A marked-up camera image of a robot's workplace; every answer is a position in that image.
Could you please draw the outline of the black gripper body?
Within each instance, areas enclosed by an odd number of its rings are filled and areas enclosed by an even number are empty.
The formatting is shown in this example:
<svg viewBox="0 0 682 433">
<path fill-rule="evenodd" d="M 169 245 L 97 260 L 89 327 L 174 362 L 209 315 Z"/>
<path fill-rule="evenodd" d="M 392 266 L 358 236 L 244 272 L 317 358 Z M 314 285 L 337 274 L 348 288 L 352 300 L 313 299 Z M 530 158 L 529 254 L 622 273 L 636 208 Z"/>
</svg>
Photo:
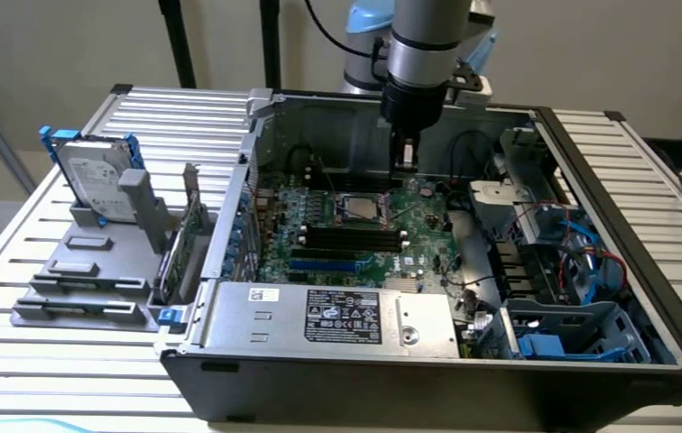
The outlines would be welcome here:
<svg viewBox="0 0 682 433">
<path fill-rule="evenodd" d="M 441 119 L 445 85 L 417 88 L 392 79 L 384 88 L 381 114 L 402 136 L 417 136 Z"/>
</svg>

